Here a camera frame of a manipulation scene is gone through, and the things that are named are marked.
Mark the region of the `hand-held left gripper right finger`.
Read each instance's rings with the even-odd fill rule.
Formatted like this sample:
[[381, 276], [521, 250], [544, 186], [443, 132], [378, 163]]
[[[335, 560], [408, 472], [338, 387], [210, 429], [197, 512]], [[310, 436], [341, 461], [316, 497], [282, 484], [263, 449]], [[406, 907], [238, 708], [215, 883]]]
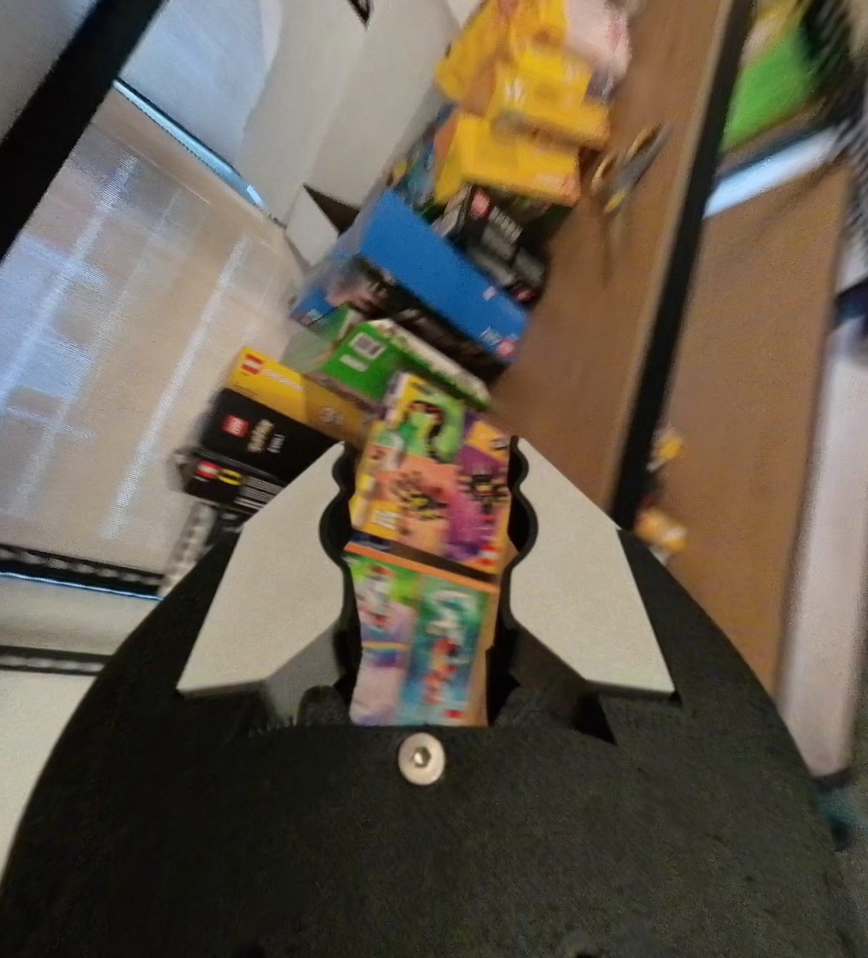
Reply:
[[567, 722], [596, 722], [603, 698], [674, 704], [617, 524], [523, 437], [512, 440], [510, 493], [501, 684]]

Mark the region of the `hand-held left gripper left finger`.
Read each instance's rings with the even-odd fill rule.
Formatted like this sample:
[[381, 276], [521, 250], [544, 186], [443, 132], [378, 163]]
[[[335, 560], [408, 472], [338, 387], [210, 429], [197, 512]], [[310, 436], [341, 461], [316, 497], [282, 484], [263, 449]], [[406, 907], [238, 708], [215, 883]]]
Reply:
[[177, 681], [187, 698], [257, 693], [296, 719], [309, 690], [353, 688], [361, 659], [344, 558], [356, 449], [330, 447], [244, 524]]

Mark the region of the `yellow unicorn toy box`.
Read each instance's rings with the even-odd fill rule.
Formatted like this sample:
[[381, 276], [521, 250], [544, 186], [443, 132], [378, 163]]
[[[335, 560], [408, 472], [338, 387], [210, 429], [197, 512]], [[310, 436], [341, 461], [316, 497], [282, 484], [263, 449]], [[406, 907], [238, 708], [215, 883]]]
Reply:
[[361, 650], [351, 722], [476, 724], [483, 654], [496, 624], [496, 584], [363, 544], [349, 544], [344, 557]]

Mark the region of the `spider toy box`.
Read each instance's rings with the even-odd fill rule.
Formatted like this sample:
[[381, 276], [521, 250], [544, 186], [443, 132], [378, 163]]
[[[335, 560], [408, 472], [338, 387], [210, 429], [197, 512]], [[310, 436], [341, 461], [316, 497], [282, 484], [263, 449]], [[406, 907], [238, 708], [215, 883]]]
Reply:
[[353, 532], [492, 580], [507, 549], [512, 437], [439, 386], [396, 374], [356, 468]]

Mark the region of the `grey yellow scissors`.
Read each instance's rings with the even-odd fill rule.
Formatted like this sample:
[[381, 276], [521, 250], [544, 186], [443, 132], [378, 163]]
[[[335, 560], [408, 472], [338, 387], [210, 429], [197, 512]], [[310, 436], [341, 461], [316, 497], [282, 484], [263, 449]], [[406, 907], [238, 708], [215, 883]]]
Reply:
[[609, 150], [595, 163], [589, 189], [604, 217], [614, 217], [627, 203], [656, 161], [668, 134], [668, 124], [644, 127], [624, 150]]

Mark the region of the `black bat logo toy box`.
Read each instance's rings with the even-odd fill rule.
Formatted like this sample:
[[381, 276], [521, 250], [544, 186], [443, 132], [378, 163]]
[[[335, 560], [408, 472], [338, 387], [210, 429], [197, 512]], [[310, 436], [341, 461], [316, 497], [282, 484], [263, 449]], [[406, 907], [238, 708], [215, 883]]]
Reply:
[[198, 447], [178, 449], [172, 464], [179, 489], [188, 497], [248, 515], [262, 509], [286, 485], [284, 480]]

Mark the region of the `black gold toy box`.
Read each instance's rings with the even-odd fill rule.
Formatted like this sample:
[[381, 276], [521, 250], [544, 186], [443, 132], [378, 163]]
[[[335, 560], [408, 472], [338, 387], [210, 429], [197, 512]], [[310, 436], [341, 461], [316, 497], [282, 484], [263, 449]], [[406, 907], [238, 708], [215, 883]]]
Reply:
[[196, 445], [285, 485], [336, 440], [231, 389], [218, 390], [194, 428]]

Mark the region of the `yellow flamingo toy box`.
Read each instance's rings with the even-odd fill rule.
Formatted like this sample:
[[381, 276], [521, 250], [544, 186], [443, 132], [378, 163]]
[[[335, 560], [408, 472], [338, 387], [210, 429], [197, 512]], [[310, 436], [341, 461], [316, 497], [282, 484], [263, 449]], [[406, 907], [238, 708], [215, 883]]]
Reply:
[[373, 410], [250, 348], [237, 354], [221, 386], [357, 448], [375, 419]]

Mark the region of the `large green toy box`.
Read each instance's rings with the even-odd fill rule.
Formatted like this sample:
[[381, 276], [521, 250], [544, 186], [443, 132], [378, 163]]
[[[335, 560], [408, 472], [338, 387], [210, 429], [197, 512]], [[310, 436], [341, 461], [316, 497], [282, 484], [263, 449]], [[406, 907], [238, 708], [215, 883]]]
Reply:
[[284, 366], [362, 401], [380, 401], [396, 371], [390, 336], [350, 305], [340, 305], [287, 343]]

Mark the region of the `black metal shelf rack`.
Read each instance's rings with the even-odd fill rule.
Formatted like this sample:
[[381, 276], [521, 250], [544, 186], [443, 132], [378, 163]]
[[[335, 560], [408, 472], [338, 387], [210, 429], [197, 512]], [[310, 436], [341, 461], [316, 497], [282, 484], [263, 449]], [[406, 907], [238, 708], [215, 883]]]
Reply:
[[[650, 436], [660, 422], [690, 305], [703, 204], [714, 182], [719, 134], [751, 21], [753, 2], [732, 3], [608, 509], [628, 530], [633, 529], [635, 501], [646, 490]], [[154, 601], [168, 583], [170, 568], [167, 558], [160, 568], [146, 569], [0, 542], [0, 670], [98, 671], [99, 662], [128, 634], [129, 612], [139, 620], [141, 602]]]

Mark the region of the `small black toy box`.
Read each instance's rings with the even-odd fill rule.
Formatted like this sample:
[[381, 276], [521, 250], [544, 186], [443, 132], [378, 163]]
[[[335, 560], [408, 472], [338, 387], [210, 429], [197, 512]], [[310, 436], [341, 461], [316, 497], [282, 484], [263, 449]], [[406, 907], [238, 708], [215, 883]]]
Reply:
[[540, 236], [547, 211], [542, 201], [470, 184], [451, 198], [432, 227], [494, 286], [532, 307], [547, 283], [548, 257]]

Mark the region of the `blue toy box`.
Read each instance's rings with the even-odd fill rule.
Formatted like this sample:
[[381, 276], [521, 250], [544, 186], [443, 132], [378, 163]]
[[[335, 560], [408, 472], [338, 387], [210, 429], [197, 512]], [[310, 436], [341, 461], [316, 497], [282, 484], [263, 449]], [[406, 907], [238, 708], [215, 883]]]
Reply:
[[390, 190], [308, 272], [291, 316], [325, 329], [341, 306], [393, 321], [486, 381], [512, 365], [528, 322], [522, 305]]

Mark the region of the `white cardboard box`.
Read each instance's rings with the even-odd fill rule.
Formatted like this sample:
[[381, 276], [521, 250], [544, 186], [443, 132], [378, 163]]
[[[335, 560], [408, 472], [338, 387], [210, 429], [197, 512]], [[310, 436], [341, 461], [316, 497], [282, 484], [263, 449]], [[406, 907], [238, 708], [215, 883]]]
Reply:
[[361, 208], [435, 106], [445, 2], [274, 2], [273, 53], [235, 167], [275, 222], [305, 193]]

